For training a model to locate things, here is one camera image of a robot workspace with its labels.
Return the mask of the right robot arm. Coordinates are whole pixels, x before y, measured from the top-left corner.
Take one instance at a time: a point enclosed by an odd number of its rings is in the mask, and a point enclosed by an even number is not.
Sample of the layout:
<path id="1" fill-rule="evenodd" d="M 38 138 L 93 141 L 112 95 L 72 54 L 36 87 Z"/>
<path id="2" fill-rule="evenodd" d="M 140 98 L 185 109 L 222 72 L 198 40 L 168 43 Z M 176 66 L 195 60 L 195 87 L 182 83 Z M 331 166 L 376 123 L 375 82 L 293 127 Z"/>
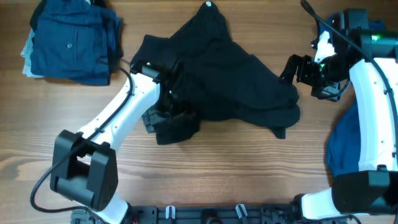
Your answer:
<path id="1" fill-rule="evenodd" d="M 289 205 L 289 222 L 317 223 L 358 215 L 397 214 L 397 33 L 372 30 L 364 9 L 347 9 L 324 21 L 306 1 L 318 37 L 314 57 L 292 55 L 280 75 L 282 83 L 311 86 L 320 100 L 334 100 L 329 87 L 340 82 L 354 88 L 361 144 L 358 170 L 335 177 L 314 194 L 297 195 Z"/>

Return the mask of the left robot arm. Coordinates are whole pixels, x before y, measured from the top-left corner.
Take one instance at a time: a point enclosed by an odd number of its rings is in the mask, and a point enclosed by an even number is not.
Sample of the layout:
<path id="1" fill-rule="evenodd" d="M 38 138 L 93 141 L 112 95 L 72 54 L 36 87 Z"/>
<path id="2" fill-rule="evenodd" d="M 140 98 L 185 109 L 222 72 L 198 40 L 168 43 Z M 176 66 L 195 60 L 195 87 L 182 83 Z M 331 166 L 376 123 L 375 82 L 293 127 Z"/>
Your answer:
<path id="1" fill-rule="evenodd" d="M 125 87 L 79 132 L 62 131 L 55 140 L 50 188 L 78 203 L 72 223 L 130 223 L 131 205 L 116 193 L 116 154 L 127 134 L 160 95 L 159 67 L 131 65 Z"/>

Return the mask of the black t-shirt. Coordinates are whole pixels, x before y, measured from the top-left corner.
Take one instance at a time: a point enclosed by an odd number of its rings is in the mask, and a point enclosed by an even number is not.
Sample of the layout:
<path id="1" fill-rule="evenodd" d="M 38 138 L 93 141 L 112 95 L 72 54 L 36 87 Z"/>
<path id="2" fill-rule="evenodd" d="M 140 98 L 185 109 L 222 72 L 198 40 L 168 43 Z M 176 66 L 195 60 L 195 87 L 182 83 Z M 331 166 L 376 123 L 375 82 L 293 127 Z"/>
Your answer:
<path id="1" fill-rule="evenodd" d="M 160 98 L 142 117 L 160 145 L 190 139 L 204 120 L 240 119 L 283 139 L 300 119 L 296 87 L 231 39 L 211 1 L 171 37 L 146 35 L 132 58 L 139 62 L 161 74 Z"/>

